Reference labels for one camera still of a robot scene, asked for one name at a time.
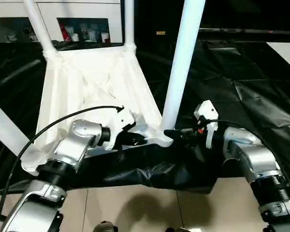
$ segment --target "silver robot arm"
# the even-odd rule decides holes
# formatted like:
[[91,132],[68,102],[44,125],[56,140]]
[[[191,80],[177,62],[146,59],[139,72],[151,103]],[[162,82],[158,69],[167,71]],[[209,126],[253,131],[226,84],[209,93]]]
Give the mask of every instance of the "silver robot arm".
[[[200,104],[194,114],[198,119],[218,119],[210,101]],[[206,126],[207,148],[212,147],[212,139],[218,129],[216,123],[211,122]],[[223,154],[226,160],[238,160],[260,205],[262,219],[269,223],[263,231],[290,232],[290,183],[273,153],[253,133],[243,128],[227,127],[223,136]]]
[[59,212],[70,177],[76,174],[87,148],[110,141],[110,129],[86,120],[72,123],[67,137],[51,149],[47,163],[22,194],[2,226],[2,232],[57,232]]

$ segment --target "beige floor tile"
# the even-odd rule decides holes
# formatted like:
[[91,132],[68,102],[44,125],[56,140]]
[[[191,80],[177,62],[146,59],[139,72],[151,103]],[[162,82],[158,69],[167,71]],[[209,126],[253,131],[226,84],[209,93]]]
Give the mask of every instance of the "beige floor tile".
[[210,195],[178,192],[185,228],[200,232],[261,232],[266,223],[244,178],[218,179]]
[[104,220],[120,232],[164,232],[182,226],[175,191],[139,185],[89,189],[83,232],[92,232]]
[[3,206],[2,214],[5,216],[8,216],[10,211],[13,209],[14,205],[17,203],[19,200],[21,194],[11,194],[7,195],[5,199],[5,203]]
[[81,232],[83,230],[87,192],[88,189],[68,191],[67,199],[60,209],[63,214],[61,232]]

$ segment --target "black plastic sheet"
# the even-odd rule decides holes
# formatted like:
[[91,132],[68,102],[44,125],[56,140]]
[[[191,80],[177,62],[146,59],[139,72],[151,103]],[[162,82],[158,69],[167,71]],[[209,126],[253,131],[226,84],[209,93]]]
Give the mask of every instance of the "black plastic sheet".
[[[99,47],[58,43],[58,50]],[[175,43],[139,45],[137,58],[162,112]],[[27,135],[35,133],[46,62],[38,44],[0,44],[0,107]],[[265,43],[199,42],[195,48],[177,128],[191,128],[197,104],[210,99],[219,118],[260,136],[290,175],[290,65]],[[143,184],[209,193],[218,176],[239,176],[236,162],[223,164],[220,144],[200,161],[182,142],[148,145],[86,159],[71,188]],[[15,156],[0,143],[0,189]],[[10,192],[32,178],[20,165]]]

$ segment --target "black cable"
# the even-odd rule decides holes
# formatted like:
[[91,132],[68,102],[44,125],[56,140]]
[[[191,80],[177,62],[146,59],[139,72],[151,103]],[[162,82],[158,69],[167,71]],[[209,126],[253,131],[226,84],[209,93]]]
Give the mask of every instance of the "black cable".
[[50,129],[52,126],[62,122],[63,120],[66,120],[67,118],[73,117],[75,115],[79,115],[79,114],[87,112],[87,111],[98,110],[98,109],[107,109],[107,108],[117,109],[118,112],[123,109],[123,107],[103,105],[103,106],[96,106],[96,107],[91,107],[91,108],[88,108],[88,109],[77,111],[75,113],[69,114],[67,116],[64,116],[64,117],[52,122],[51,124],[49,124],[48,126],[43,128],[41,131],[39,131],[32,139],[29,140],[28,143],[26,143],[26,145],[23,147],[23,149],[19,152],[19,154],[18,154],[18,156],[17,156],[17,158],[16,158],[16,160],[15,160],[15,162],[14,162],[14,164],[13,164],[13,166],[12,166],[10,172],[9,172],[9,177],[8,177],[8,179],[6,181],[5,186],[4,186],[3,193],[2,193],[2,196],[1,196],[1,200],[0,200],[0,218],[1,218],[1,213],[2,213],[2,209],[3,209],[4,201],[5,201],[9,186],[10,186],[10,182],[11,182],[11,178],[12,178],[13,172],[15,171],[15,168],[16,168],[17,163],[19,162],[20,158],[22,157],[24,152],[27,150],[27,148],[34,142],[34,140],[36,140],[41,134],[43,134],[45,131]]

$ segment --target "red object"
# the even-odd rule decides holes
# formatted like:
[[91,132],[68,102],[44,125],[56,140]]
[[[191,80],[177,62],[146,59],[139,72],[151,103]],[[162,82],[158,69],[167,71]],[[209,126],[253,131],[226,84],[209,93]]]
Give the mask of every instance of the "red object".
[[64,25],[62,23],[59,23],[59,26],[60,26],[64,41],[70,42],[71,41],[70,35],[68,34],[67,30],[64,28]]

